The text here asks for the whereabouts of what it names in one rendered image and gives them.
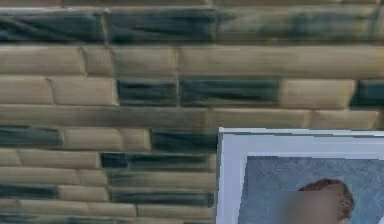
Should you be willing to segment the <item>white framed portrait picture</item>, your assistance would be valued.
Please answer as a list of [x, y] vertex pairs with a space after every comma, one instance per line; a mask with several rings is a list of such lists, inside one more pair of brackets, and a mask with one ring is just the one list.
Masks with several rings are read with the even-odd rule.
[[215, 224], [384, 224], [384, 132], [221, 128]]

